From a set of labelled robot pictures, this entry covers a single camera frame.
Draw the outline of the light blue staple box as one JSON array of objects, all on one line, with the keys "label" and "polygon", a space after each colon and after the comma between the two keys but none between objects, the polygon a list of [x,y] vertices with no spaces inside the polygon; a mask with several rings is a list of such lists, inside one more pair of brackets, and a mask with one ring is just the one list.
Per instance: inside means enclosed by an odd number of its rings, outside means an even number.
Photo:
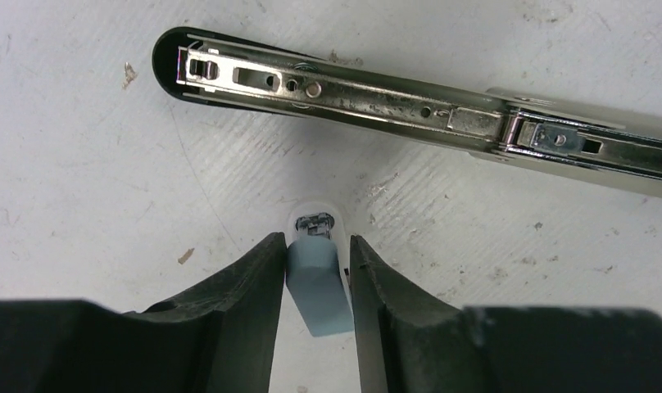
[{"label": "light blue staple box", "polygon": [[285,232],[285,284],[313,337],[354,330],[350,294],[350,233],[327,201],[292,209]]}]

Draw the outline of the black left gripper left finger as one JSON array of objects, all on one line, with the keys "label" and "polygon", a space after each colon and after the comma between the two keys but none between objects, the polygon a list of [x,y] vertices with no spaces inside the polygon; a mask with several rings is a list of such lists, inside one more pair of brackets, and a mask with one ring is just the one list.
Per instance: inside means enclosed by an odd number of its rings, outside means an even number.
[{"label": "black left gripper left finger", "polygon": [[141,313],[0,300],[0,392],[266,392],[286,259],[271,233]]}]

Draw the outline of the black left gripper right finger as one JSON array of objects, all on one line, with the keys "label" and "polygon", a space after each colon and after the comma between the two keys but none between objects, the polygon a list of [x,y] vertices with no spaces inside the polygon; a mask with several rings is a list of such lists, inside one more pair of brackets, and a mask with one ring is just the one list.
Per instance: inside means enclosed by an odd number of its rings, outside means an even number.
[{"label": "black left gripper right finger", "polygon": [[662,392],[662,318],[646,309],[466,306],[350,239],[364,392]]}]

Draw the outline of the silver black stapler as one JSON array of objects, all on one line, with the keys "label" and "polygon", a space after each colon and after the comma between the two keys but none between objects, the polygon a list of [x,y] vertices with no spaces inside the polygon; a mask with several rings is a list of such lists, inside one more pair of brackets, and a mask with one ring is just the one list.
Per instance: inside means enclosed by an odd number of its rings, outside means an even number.
[{"label": "silver black stapler", "polygon": [[192,27],[152,50],[157,82],[199,105],[331,120],[485,160],[662,197],[662,118],[382,75]]}]

